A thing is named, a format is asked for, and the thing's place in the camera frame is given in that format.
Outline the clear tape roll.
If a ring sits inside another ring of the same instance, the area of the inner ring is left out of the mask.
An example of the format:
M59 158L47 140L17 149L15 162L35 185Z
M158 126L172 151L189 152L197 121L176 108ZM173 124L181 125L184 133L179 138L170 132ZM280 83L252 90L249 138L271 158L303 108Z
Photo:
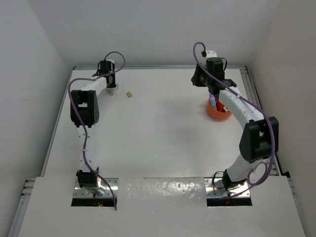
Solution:
M113 87L113 88L107 88L107 89L106 89L106 93L107 93L108 95L110 95L110 96L114 96L114 95L117 93L118 90L119 90L119 84L116 83L115 87Z

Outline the light blue highlighter pen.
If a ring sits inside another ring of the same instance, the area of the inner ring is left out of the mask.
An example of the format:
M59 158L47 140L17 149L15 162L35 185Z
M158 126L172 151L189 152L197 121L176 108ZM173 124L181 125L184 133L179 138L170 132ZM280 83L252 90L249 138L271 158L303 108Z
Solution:
M215 110L217 110L217 102L216 102L215 97L210 97L210 98L209 98L209 102L210 102L210 105L211 105Z

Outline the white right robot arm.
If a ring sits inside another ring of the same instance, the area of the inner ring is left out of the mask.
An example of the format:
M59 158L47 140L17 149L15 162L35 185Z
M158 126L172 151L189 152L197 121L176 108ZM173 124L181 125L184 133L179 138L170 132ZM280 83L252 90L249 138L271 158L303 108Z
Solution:
M71 89L74 79L68 85L70 99L70 116L79 133L80 165L76 176L81 188L96 189L98 187L99 167L96 164L94 134L100 112L98 95L107 88L116 88L115 63L113 60L102 60L89 84L81 89Z

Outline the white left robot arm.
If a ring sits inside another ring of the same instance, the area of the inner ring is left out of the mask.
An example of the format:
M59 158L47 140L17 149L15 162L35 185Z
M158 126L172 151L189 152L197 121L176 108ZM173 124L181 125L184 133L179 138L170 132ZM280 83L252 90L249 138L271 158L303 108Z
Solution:
M239 155L223 172L223 188L228 190L249 181L257 166L266 165L265 161L278 151L278 120L264 114L243 97L233 80L225 78L222 58L206 56L204 63L197 63L191 81L194 86L208 88L209 102L216 103L213 109L231 113L243 129Z

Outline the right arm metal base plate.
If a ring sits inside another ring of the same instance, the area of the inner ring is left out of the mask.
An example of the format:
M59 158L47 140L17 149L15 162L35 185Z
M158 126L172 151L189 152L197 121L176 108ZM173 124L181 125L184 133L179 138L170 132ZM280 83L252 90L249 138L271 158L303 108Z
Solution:
M209 177L204 179L206 197L216 198L250 198L249 186L246 181L225 190L221 177Z

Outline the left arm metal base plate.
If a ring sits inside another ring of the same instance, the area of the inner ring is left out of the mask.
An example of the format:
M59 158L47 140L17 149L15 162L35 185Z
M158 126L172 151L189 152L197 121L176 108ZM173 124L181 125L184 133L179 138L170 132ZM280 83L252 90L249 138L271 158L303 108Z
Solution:
M119 179L109 178L106 179L106 181L110 185L114 196L117 197ZM76 180L73 198L93 198L93 196L95 196L96 198L111 198L113 195L108 185L100 178L97 178L97 186L95 188L81 188L78 180Z

